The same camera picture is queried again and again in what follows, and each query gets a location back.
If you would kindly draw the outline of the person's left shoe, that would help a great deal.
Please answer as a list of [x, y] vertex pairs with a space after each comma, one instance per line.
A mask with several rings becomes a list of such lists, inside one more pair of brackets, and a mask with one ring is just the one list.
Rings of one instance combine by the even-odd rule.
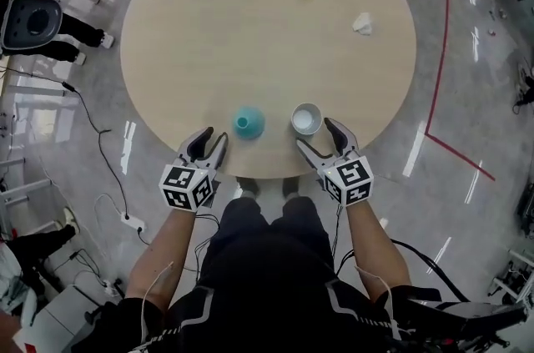
[[239, 185], [239, 188], [242, 191], [241, 196], [247, 197], [251, 199], [257, 199], [259, 196], [259, 186], [257, 182], [254, 179], [245, 178], [245, 177], [237, 177], [236, 181]]

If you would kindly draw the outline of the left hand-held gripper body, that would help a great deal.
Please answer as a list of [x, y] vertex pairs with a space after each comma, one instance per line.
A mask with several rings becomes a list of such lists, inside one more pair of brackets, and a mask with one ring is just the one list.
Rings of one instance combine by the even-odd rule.
[[196, 213], [214, 197], [214, 179], [220, 163], [201, 161], [199, 164], [176, 158], [166, 164], [159, 189], [169, 207]]

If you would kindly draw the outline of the person's shoe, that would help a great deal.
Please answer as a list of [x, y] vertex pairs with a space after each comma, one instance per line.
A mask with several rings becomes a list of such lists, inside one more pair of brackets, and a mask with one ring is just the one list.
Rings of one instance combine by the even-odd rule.
[[247, 197], [251, 199], [257, 199], [259, 196], [259, 186], [257, 182], [254, 179], [245, 178], [245, 177], [237, 177], [236, 181], [239, 185], [239, 188], [242, 191], [241, 196]]
[[300, 185], [299, 177], [291, 177], [291, 178], [283, 179], [282, 193], [283, 193], [285, 200], [290, 200], [300, 195], [299, 185]]

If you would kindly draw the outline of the teal flask bottle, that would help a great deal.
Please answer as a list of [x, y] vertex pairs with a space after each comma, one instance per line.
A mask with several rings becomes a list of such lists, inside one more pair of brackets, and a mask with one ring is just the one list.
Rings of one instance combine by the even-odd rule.
[[234, 116], [234, 133], [244, 140], [257, 139], [264, 132], [264, 113], [256, 107], [242, 106]]

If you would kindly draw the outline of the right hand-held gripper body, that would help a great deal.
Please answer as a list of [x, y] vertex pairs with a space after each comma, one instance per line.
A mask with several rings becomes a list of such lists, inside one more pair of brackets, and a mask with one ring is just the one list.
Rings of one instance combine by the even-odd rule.
[[339, 161], [320, 169], [325, 191], [341, 207], [367, 200], [373, 192], [374, 175], [365, 156]]

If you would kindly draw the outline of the crumpled white tissue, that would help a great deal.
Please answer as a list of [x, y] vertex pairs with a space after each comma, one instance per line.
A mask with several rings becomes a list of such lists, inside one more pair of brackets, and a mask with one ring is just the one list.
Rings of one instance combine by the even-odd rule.
[[352, 30], [360, 35], [370, 36], [373, 32], [371, 15], [360, 13], [352, 24]]

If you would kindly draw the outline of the person's right shoe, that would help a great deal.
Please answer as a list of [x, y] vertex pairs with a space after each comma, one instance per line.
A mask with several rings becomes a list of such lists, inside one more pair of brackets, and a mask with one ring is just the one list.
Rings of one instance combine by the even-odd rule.
[[285, 200], [290, 200], [300, 195], [299, 185], [300, 185], [299, 177], [291, 177], [291, 178], [283, 179], [282, 193], [283, 193]]

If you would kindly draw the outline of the person's black clothing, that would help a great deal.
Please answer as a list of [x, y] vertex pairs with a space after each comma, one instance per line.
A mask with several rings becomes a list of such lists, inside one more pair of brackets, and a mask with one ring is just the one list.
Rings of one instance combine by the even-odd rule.
[[125, 298], [73, 353], [386, 353], [413, 285], [373, 302], [340, 280], [313, 201], [287, 200], [268, 223], [254, 199], [224, 209], [198, 284], [161, 311]]

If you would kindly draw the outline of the white power strip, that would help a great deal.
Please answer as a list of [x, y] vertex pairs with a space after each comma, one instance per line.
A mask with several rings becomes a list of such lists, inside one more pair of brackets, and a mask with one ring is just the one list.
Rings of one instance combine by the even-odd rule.
[[123, 212], [120, 214], [120, 219], [122, 223], [134, 229], [139, 234], [145, 231], [145, 228], [146, 228], [145, 223], [141, 219], [131, 214], [127, 214], [126, 212]]

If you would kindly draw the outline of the white cup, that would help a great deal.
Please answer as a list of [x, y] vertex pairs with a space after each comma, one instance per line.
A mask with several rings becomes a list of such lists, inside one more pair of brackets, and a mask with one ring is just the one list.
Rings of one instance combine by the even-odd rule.
[[323, 117], [320, 109], [316, 105], [302, 103], [293, 111], [290, 122], [297, 134], [311, 136], [320, 130]]

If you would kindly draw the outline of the white and black backpack rig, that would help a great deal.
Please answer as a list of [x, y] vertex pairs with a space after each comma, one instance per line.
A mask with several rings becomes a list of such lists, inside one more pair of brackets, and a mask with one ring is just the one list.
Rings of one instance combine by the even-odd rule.
[[0, 26], [0, 47], [9, 51], [38, 48], [59, 32], [63, 10], [56, 0], [0, 0], [7, 6]]

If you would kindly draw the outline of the black body-worn rig bar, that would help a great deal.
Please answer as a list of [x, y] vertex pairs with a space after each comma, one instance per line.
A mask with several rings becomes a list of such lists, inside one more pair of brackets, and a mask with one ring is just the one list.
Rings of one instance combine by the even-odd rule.
[[527, 320], [522, 304], [408, 300], [395, 318], [410, 339], [442, 351], [467, 351], [496, 341], [497, 333]]

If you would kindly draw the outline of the red floor tape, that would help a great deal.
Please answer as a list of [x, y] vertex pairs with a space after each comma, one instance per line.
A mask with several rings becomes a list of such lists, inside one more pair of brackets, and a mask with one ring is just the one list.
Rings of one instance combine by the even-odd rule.
[[442, 147], [447, 152], [456, 156], [458, 159], [470, 165], [476, 171], [476, 174], [482, 174], [485, 177], [487, 177], [490, 181], [495, 182], [496, 178], [492, 174], [490, 174], [486, 169], [483, 169], [479, 164], [476, 164], [473, 160], [469, 159], [466, 155], [464, 155], [457, 149], [451, 147], [448, 143], [439, 139], [437, 136], [435, 136], [431, 132], [431, 125], [432, 125], [432, 122], [435, 116], [436, 104], [437, 104], [438, 97], [439, 97], [444, 62], [445, 62], [446, 51], [447, 51], [448, 33], [449, 33], [449, 25], [450, 25], [449, 24], [450, 1], [451, 0], [445, 0], [444, 30], [443, 30], [443, 35], [442, 35], [441, 54], [440, 54], [440, 59], [439, 59], [439, 64], [438, 64], [438, 69], [437, 69], [437, 74], [436, 74], [435, 87], [434, 87], [433, 94], [432, 94], [431, 107], [430, 107], [430, 111], [428, 114], [428, 119], [426, 121], [426, 128], [424, 131], [424, 136], [430, 141], [432, 141], [433, 143]]

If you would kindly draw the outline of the person's right forearm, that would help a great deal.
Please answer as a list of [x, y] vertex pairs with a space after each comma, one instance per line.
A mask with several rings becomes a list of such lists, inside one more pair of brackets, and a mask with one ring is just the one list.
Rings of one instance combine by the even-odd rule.
[[376, 302], [387, 288], [411, 285], [405, 259], [367, 200], [346, 208], [356, 269], [368, 296]]

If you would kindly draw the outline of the person's left forearm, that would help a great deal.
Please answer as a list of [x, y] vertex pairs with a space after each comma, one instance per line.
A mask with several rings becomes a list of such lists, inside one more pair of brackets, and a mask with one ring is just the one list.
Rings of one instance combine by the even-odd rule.
[[183, 272], [195, 218], [195, 214], [181, 209], [169, 213], [133, 266], [127, 298], [145, 298], [161, 311], [169, 308]]

